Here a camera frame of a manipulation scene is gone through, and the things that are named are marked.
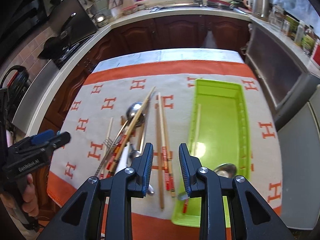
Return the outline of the person's left hand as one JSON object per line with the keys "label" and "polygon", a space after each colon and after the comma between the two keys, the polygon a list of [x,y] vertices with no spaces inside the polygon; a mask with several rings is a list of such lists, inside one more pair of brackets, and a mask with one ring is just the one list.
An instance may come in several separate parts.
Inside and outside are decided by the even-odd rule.
{"label": "person's left hand", "polygon": [[[33,176],[31,174],[27,175],[27,187],[22,194],[24,203],[22,205],[22,210],[28,214],[30,217],[37,217],[39,214],[39,206],[37,203],[37,196],[35,194],[35,186],[33,184]],[[15,204],[13,198],[7,193],[1,193],[1,200],[12,217],[18,219],[15,215],[14,209]]]}

